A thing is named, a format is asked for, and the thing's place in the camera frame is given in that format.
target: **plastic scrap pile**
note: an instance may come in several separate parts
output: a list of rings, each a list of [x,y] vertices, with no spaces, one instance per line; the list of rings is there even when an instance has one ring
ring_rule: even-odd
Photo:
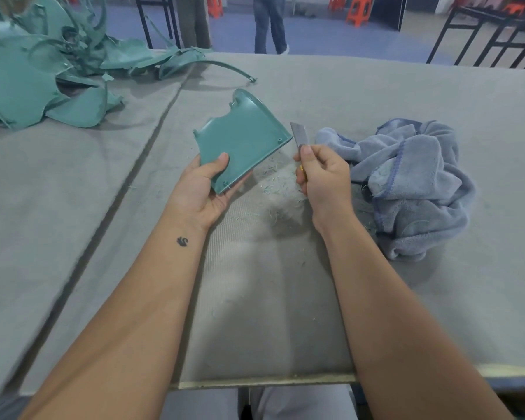
[[[153,72],[164,79],[191,63],[211,63],[255,78],[226,63],[210,60],[200,48],[179,49],[166,40],[156,53],[137,39],[106,35],[106,5],[99,17],[91,0],[73,9],[66,0],[0,0],[0,121],[22,129],[48,117],[91,127],[123,103],[107,81]]]

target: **blue floor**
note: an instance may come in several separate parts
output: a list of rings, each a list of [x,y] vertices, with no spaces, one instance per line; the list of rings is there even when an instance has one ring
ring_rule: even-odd
[[[136,7],[109,6],[108,9],[107,32],[110,35],[117,38],[144,39]],[[149,6],[144,10],[167,36],[163,9]],[[373,22],[356,28],[341,18],[332,20],[288,17],[284,19],[284,25],[291,54],[357,56],[425,63],[432,49],[411,36]],[[253,52],[255,21],[252,14],[226,13],[218,19],[210,18],[210,33],[216,51]],[[154,48],[165,47],[163,40],[152,27],[150,35]],[[266,47],[268,53],[275,53],[270,33]],[[434,63],[451,65],[453,60],[438,51]]]

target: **gray table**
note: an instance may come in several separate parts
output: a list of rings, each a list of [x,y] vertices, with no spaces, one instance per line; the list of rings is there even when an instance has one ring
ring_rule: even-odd
[[[184,78],[109,83],[125,107],[92,129],[50,119],[19,132],[0,128],[0,389],[81,273],[86,248],[104,232],[102,220]]]
[[[456,129],[462,167],[480,189],[471,225],[422,262],[395,268],[485,376],[525,375],[525,70],[213,56],[258,77],[246,88],[310,135],[332,126],[361,139],[396,117]],[[197,153],[192,129],[228,112],[244,84],[212,66],[183,84],[23,393],[38,389],[132,264]],[[294,150],[289,143],[255,169],[208,239],[176,387],[354,380],[324,247],[294,183]]]

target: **wrist tattoo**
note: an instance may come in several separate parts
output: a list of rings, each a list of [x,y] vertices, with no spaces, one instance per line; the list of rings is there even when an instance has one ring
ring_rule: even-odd
[[[177,243],[179,243],[179,246],[186,247],[188,242],[189,242],[189,239],[187,239],[186,237],[177,238]]]

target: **black metal table frame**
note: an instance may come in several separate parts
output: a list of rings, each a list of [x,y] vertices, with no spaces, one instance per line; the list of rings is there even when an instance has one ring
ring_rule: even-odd
[[[456,14],[464,14],[466,16],[472,17],[477,19],[477,23],[475,25],[471,24],[452,24],[452,20],[455,18]],[[525,32],[525,20],[519,19],[516,15],[509,15],[507,13],[498,12],[497,10],[491,10],[491,9],[483,9],[483,8],[475,8],[475,7],[455,7],[449,14],[449,17],[447,18],[445,25],[443,26],[443,29],[440,33],[440,36],[438,37],[437,41],[434,44],[434,47],[432,49],[432,52],[430,53],[430,56],[428,57],[426,63],[431,63],[432,59],[434,58],[435,52],[440,46],[441,40],[443,39],[443,36],[447,32],[448,29],[471,29],[473,32],[469,37],[469,40],[466,42],[465,46],[463,47],[461,53],[457,57],[457,60],[455,61],[455,65],[458,65],[467,50],[469,49],[471,43],[476,37],[476,34],[478,34],[478,31],[483,26],[485,22],[490,22],[496,24],[498,27],[494,31],[494,34],[490,37],[490,40],[486,44],[486,47],[484,47],[482,53],[480,53],[480,56],[478,59],[476,59],[476,62],[474,63],[474,66],[480,66],[480,64],[483,62],[484,58],[488,54],[491,48],[494,47],[501,47],[500,53],[496,56],[494,59],[494,62],[490,65],[491,68],[495,67],[497,63],[500,61],[504,53],[508,48],[521,48],[521,52],[517,56],[517,58],[513,61],[510,68],[517,68],[519,63],[525,58],[525,42],[513,42],[513,39],[516,37],[516,35],[519,32]],[[498,37],[501,35],[502,31],[508,27],[513,26],[515,27],[515,30],[509,37],[507,41],[498,41]]]
[[[140,20],[142,21],[142,27],[144,28],[144,34],[146,35],[146,43],[148,48],[152,47],[152,39],[150,38],[150,32],[148,31],[148,24],[146,22],[146,16],[144,16],[144,9],[142,6],[161,6],[163,7],[163,13],[165,13],[165,22],[167,24],[167,30],[169,32],[169,38],[175,40],[178,48],[181,48],[181,42],[179,41],[179,32],[177,30],[177,20],[175,19],[175,7],[173,5],[173,0],[161,0],[161,1],[152,1],[152,0],[136,0],[136,6],[138,7],[138,13],[140,14]]]

